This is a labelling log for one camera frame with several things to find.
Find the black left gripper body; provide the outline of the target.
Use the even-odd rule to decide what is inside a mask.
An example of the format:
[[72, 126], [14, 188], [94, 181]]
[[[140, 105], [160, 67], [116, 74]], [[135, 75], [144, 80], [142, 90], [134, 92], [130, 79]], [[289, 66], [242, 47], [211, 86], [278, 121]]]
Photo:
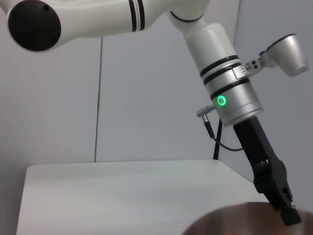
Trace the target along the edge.
[[257, 117], [235, 124], [233, 129], [252, 169], [268, 168], [271, 145]]

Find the stainless steel mixing bowl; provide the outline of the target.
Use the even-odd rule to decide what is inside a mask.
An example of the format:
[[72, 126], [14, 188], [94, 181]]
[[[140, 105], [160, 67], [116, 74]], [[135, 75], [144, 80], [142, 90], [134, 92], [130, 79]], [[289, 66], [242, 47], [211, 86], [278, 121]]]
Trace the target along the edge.
[[211, 211], [189, 225], [181, 235], [313, 235], [313, 213], [292, 207], [301, 222], [275, 211], [268, 202], [233, 204]]

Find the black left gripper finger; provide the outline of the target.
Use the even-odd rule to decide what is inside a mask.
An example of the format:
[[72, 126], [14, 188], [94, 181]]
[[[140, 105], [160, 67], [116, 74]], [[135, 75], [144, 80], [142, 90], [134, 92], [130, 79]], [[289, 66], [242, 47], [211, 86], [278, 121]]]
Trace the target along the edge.
[[263, 194], [275, 211], [280, 211], [281, 197], [272, 176], [272, 169], [267, 160], [253, 165], [253, 183], [256, 190]]
[[300, 215], [292, 207], [292, 193], [287, 181], [287, 170], [284, 163], [277, 157], [271, 162], [272, 180], [276, 199], [272, 203], [273, 207], [280, 212], [281, 218], [286, 226], [300, 223]]

